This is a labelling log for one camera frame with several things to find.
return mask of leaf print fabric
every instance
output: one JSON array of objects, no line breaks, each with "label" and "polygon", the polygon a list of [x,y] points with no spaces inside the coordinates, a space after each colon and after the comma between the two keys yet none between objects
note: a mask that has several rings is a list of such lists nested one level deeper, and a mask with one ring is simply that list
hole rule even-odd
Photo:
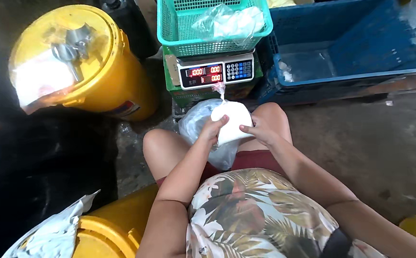
[{"label": "leaf print fabric", "polygon": [[338,228],[318,203],[262,168],[207,179],[188,215],[188,258],[317,258]]}]

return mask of red shorts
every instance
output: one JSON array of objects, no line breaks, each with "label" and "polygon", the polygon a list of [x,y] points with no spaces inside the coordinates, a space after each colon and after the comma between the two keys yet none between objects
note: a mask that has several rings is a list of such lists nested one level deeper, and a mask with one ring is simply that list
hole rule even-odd
[{"label": "red shorts", "polygon": [[[280,164],[275,160],[272,153],[269,150],[245,150],[240,151],[235,156],[234,164],[231,171],[244,169],[244,168],[266,168],[270,169],[276,173],[284,174],[283,169],[280,167]],[[202,177],[200,179],[200,183],[203,183],[206,179],[222,173],[217,168],[213,167],[209,162],[205,165],[205,169],[203,170]],[[157,180],[157,185],[160,186],[164,182],[166,177],[163,177]]]}]

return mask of green basket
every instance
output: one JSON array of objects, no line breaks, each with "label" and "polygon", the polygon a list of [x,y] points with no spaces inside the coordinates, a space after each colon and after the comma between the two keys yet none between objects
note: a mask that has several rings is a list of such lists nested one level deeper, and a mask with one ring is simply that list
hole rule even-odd
[{"label": "green basket", "polygon": [[[206,9],[218,4],[226,4],[233,10],[243,10],[257,6],[263,12],[264,27],[252,35],[247,45],[236,45],[236,37],[221,42],[205,41],[198,38],[192,24]],[[176,56],[195,56],[212,53],[234,52],[253,49],[259,40],[273,29],[267,0],[158,0],[157,38]]]}]

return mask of hand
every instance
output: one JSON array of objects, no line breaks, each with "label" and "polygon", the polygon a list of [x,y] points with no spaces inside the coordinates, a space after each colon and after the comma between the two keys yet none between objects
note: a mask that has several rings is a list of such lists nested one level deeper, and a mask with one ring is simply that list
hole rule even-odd
[{"label": "hand", "polygon": [[251,119],[254,127],[240,125],[240,131],[254,135],[260,144],[269,147],[280,137],[259,117],[251,115]]},{"label": "hand", "polygon": [[229,117],[224,115],[221,119],[214,122],[211,118],[208,118],[205,126],[203,126],[197,141],[203,141],[211,148],[218,142],[218,134],[221,127],[223,127],[229,121]]}]

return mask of thigh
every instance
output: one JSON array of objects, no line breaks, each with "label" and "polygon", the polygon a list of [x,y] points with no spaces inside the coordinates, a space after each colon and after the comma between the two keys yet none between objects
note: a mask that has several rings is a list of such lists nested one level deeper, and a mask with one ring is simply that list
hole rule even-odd
[{"label": "thigh", "polygon": [[143,139],[143,153],[155,180],[166,177],[189,150],[189,144],[181,135],[154,129]]},{"label": "thigh", "polygon": [[[253,115],[260,117],[266,122],[272,130],[277,132],[281,137],[286,139],[292,144],[291,130],[289,128],[288,117],[285,112],[280,108],[277,103],[269,102],[260,105],[252,113]],[[266,150],[267,147],[262,145],[253,137],[243,139],[238,151],[251,151],[251,150]]]}]

